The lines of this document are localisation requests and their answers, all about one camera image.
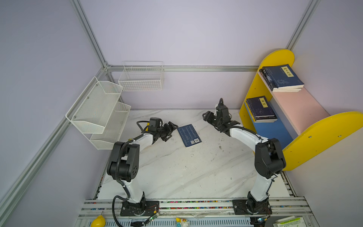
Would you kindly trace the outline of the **blue book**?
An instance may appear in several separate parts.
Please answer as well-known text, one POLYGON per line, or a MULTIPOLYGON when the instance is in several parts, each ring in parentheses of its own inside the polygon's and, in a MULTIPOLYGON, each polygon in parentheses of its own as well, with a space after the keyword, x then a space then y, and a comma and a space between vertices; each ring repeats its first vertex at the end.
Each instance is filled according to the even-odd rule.
POLYGON ((179 127, 177 131, 186 148, 202 143, 201 138, 192 124, 179 127))
POLYGON ((273 123, 278 119, 265 96, 248 98, 246 104, 256 123, 273 123))
POLYGON ((297 87, 304 85, 288 64, 280 66, 265 66, 261 69, 263 69, 266 74, 277 83, 278 87, 297 87))

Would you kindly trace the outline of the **black book with barcode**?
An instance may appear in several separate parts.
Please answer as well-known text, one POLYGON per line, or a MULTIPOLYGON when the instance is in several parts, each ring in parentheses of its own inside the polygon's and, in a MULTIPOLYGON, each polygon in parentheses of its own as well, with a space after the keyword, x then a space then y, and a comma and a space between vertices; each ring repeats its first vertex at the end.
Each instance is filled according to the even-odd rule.
POLYGON ((263 77, 263 79, 266 81, 268 87, 272 92, 299 92, 303 89, 304 85, 301 86, 292 86, 292 87, 278 87, 277 83, 266 74, 266 72, 263 69, 259 69, 259 75, 263 77))

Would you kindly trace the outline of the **blue book front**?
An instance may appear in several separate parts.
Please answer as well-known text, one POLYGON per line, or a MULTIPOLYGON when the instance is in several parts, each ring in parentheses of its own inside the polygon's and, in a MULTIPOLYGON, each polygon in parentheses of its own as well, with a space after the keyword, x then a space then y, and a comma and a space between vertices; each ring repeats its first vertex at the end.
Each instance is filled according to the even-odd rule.
POLYGON ((304 85, 288 64, 280 66, 265 66, 261 69, 263 69, 266 74, 277 83, 278 87, 297 87, 304 85))

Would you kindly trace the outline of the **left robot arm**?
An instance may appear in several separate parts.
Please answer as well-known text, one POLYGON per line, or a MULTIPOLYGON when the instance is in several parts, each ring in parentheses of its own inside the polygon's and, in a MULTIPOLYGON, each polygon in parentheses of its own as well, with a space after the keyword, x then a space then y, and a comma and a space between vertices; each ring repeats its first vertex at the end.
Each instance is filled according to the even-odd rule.
POLYGON ((115 204, 122 201, 121 216, 141 216, 147 211, 156 211, 159 202, 147 202, 144 191, 136 179, 140 168, 140 152, 155 144, 158 139, 166 142, 178 126, 172 122, 163 123, 160 118, 137 121, 140 135, 126 142, 116 142, 109 157, 106 173, 124 190, 126 196, 114 196, 112 199, 112 215, 116 216, 115 204))

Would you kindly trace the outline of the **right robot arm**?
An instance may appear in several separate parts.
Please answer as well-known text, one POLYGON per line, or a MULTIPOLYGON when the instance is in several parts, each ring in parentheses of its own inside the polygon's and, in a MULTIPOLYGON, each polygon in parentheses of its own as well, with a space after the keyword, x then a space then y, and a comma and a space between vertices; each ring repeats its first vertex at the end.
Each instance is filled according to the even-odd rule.
POLYGON ((254 166, 258 173, 253 188, 248 192, 246 211, 258 214, 268 208, 269 190, 275 178, 286 167, 286 160, 278 139, 268 139, 245 128, 238 121, 232 120, 223 99, 217 104, 214 112, 202 114, 205 122, 220 133, 235 138, 254 151, 254 166))

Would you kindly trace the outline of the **white mesh two-tier shelf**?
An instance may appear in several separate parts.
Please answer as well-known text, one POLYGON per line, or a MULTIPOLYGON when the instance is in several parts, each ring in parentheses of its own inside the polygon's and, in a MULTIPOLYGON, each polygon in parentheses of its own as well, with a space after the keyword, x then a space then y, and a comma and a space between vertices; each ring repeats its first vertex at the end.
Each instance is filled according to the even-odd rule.
POLYGON ((93 77, 66 119, 98 150, 111 150, 123 133, 131 106, 121 102, 123 87, 93 77))

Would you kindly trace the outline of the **yellow pink blue bookshelf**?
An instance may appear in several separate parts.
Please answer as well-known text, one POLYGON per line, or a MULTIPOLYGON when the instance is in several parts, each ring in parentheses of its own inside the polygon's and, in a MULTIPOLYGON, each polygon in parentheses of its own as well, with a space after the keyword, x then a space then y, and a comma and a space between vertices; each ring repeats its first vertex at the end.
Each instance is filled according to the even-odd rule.
POLYGON ((265 96, 278 119, 273 123, 257 123, 244 102, 240 109, 242 124, 268 138, 277 138, 291 171, 363 126, 361 112, 329 115, 306 90, 272 92, 264 78, 256 72, 246 99, 265 96))

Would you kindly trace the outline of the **small yellow duck toy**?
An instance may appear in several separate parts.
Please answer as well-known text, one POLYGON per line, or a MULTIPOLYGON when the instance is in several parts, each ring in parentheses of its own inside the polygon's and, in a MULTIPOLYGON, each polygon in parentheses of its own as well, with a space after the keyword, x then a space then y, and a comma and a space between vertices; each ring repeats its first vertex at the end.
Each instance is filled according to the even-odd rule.
POLYGON ((190 227, 190 222, 185 218, 176 218, 176 227, 190 227))

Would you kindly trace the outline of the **yellow lemon toy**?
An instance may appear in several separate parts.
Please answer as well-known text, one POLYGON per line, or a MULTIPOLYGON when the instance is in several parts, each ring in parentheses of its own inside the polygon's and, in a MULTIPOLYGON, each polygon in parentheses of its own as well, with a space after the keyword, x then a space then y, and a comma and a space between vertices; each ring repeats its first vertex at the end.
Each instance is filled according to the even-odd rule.
POLYGON ((91 223, 91 227, 105 227, 106 220, 103 215, 99 215, 96 219, 94 219, 91 223))

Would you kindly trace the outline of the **green white box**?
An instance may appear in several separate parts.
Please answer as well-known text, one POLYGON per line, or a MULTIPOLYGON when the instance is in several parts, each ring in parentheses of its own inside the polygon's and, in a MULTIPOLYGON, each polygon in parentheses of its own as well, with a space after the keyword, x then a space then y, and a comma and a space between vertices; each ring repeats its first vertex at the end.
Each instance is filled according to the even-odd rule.
POLYGON ((307 227, 303 217, 290 216, 278 219, 273 223, 273 227, 307 227))

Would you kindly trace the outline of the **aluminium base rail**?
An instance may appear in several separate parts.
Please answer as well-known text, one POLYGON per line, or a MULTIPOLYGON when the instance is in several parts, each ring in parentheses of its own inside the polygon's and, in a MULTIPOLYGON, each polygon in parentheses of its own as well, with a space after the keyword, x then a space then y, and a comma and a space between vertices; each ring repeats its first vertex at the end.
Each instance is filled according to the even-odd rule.
POLYGON ((116 216, 112 215, 112 200, 87 200, 75 226, 90 227, 99 215, 105 218, 105 227, 176 227, 176 218, 187 219, 190 227, 273 227, 278 219, 290 216, 303 217, 307 227, 319 226, 307 200, 296 196, 285 174, 277 182, 284 183, 290 195, 269 198, 268 208, 258 214, 246 211, 246 198, 148 200, 159 202, 159 207, 141 216, 121 216, 121 200, 115 204, 116 216))

